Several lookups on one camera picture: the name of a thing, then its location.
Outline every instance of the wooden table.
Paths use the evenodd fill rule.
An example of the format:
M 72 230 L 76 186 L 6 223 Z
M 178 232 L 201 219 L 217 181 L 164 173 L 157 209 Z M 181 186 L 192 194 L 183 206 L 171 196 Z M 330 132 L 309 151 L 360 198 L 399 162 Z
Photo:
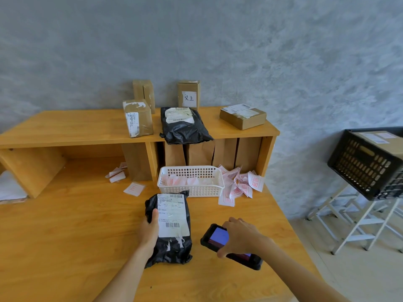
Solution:
M 123 193 L 129 179 L 104 177 L 120 157 L 72 159 L 36 199 L 0 205 L 0 301 L 92 301 L 137 245 L 144 201 L 158 193 L 152 182 L 140 197 Z M 290 296 L 266 264 L 246 268 L 202 247 L 211 223 L 242 217 L 272 237 L 319 276 L 268 189 L 224 207 L 217 198 L 189 198 L 193 259 L 144 271 L 135 301 L 249 301 Z

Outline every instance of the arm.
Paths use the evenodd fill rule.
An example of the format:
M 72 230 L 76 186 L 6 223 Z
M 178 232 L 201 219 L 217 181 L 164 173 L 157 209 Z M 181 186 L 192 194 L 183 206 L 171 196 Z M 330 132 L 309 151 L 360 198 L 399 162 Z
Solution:
M 144 266 L 153 254 L 158 230 L 158 210 L 155 208 L 151 223 L 144 217 L 140 225 L 138 248 L 93 302 L 133 302 Z
M 260 234 L 254 225 L 242 218 L 229 218 L 223 224 L 229 234 L 219 258 L 229 253 L 253 253 L 261 257 L 279 275 L 300 302 L 349 302 L 333 287 L 318 279 L 281 250 L 272 239 Z

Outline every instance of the black plastic package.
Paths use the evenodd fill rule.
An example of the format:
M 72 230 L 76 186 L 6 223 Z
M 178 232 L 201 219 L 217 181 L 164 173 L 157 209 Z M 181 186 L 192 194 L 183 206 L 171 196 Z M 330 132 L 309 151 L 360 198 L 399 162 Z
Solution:
M 196 110 L 186 107 L 176 108 L 178 111 L 189 109 L 194 123 L 183 120 L 180 116 L 174 119 L 171 118 L 167 122 L 165 111 L 170 108 L 161 108 L 162 133 L 160 133 L 160 137 L 164 138 L 168 144 L 197 144 L 214 140 L 204 127 L 200 114 Z
M 189 190 L 182 191 L 178 194 L 183 194 L 184 205 L 186 209 L 186 221 L 190 231 L 190 214 L 189 207 L 187 206 L 187 197 L 189 196 Z M 152 210 L 158 208 L 158 194 L 155 194 L 150 199 L 145 201 L 145 215 L 147 221 L 151 223 Z M 148 259 L 145 268 L 151 267 L 156 263 L 166 262 L 171 264 L 186 264 L 191 259 L 190 250 L 192 249 L 192 239 L 190 236 L 184 236 L 182 239 L 175 237 L 158 237 L 157 243 L 154 247 L 153 255 Z

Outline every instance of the brown paper bag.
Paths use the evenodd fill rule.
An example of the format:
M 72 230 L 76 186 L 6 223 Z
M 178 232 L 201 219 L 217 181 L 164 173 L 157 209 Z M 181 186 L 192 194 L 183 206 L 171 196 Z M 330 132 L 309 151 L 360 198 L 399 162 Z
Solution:
M 165 166 L 186 166 L 183 145 L 169 145 L 165 142 Z
M 261 142 L 262 137 L 239 138 L 235 167 L 242 166 L 241 173 L 256 169 Z
M 184 145 L 186 165 L 211 165 L 215 144 L 215 140 L 212 140 L 199 144 Z
M 235 154 L 237 152 L 237 138 L 216 139 L 214 149 L 213 166 L 219 167 L 221 164 L 227 170 L 232 170 L 235 164 Z
M 152 180 L 145 143 L 122 144 L 128 173 L 132 181 Z

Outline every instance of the barcode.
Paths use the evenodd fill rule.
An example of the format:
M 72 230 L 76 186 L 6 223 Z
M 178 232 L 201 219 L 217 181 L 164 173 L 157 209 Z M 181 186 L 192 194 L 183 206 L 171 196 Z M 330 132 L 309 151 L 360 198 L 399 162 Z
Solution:
M 179 228 L 179 223 L 165 223 L 166 228 Z

